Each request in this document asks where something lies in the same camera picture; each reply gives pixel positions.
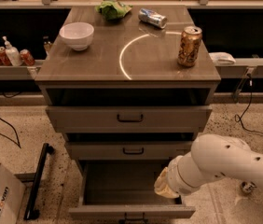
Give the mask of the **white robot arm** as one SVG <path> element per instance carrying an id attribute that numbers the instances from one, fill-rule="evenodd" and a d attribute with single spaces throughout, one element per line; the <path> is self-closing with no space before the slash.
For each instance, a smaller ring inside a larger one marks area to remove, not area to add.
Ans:
<path id="1" fill-rule="evenodd" d="M 156 194 L 174 199 L 225 177 L 250 182 L 263 189 L 263 154 L 240 138 L 203 134 L 184 156 L 171 160 L 154 184 Z"/>

